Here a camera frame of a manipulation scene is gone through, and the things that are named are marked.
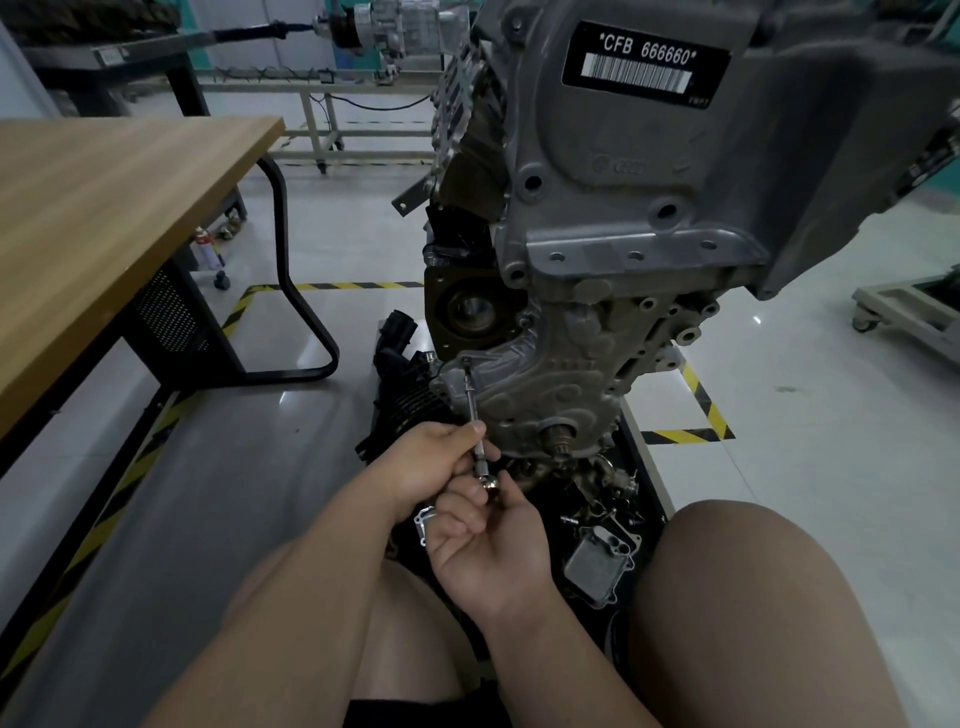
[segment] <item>sticker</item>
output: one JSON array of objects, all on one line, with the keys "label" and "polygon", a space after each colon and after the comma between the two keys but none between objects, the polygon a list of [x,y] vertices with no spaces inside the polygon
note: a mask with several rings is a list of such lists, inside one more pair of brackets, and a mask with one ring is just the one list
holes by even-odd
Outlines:
[{"label": "sticker", "polygon": [[94,53],[97,55],[97,59],[99,59],[100,64],[104,68],[110,68],[112,65],[120,65],[126,60],[123,52],[116,46],[98,48],[96,51],[94,51]]},{"label": "sticker", "polygon": [[730,58],[721,48],[581,21],[564,84],[706,109]]}]

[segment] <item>hand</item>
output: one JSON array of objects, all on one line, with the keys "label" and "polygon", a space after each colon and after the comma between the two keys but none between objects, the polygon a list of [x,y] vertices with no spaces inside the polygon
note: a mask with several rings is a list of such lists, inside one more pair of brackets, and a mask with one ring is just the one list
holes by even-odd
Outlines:
[{"label": "hand", "polygon": [[500,503],[470,476],[454,478],[426,525],[426,549],[438,581],[484,634],[529,619],[556,592],[540,513],[506,472]]},{"label": "hand", "polygon": [[[482,422],[457,425],[420,423],[408,430],[367,468],[387,491],[396,522],[407,518],[418,503],[435,496],[455,475],[473,470],[471,450],[483,439],[487,426]],[[491,460],[500,459],[500,450],[484,440]]]}]

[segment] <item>thigh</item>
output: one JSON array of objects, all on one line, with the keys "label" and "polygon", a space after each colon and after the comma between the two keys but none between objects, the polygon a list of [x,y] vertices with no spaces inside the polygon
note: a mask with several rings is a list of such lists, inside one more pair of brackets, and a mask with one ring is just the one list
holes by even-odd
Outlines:
[{"label": "thigh", "polygon": [[[293,544],[267,556],[240,585],[224,623],[269,579]],[[480,685],[463,628],[433,591],[401,565],[384,561],[373,594],[354,700],[454,700]]]},{"label": "thigh", "polygon": [[836,564],[750,503],[695,503],[666,526],[631,605],[630,665],[667,728],[907,725]]}]

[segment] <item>black table frame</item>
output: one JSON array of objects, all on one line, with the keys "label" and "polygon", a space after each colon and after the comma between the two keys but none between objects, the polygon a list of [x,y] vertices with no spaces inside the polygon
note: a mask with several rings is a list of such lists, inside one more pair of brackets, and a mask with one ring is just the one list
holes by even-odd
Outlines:
[{"label": "black table frame", "polygon": [[[257,165],[266,174],[273,189],[279,288],[329,353],[329,363],[308,369],[247,372],[189,272],[184,271],[173,258],[164,263],[133,300],[0,440],[2,476],[121,338],[126,339],[160,382],[154,398],[144,409],[33,587],[0,633],[0,670],[9,662],[56,589],[60,576],[103,511],[116,484],[173,393],[180,392],[183,398],[186,393],[201,389],[314,382],[331,376],[337,370],[340,363],[337,343],[290,279],[287,197],[283,174],[269,156],[261,158]],[[19,681],[7,681],[7,684],[12,686],[16,682]],[[0,694],[0,712],[9,698],[9,694]]]}]

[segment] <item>engine block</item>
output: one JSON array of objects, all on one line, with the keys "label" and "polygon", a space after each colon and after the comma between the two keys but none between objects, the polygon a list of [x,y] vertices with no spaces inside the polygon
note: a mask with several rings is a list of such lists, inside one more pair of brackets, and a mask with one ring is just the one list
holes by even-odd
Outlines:
[{"label": "engine block", "polygon": [[607,447],[723,293],[777,295],[955,156],[958,71],[854,2],[487,0],[434,98],[434,391],[466,414],[466,356],[505,453]]}]

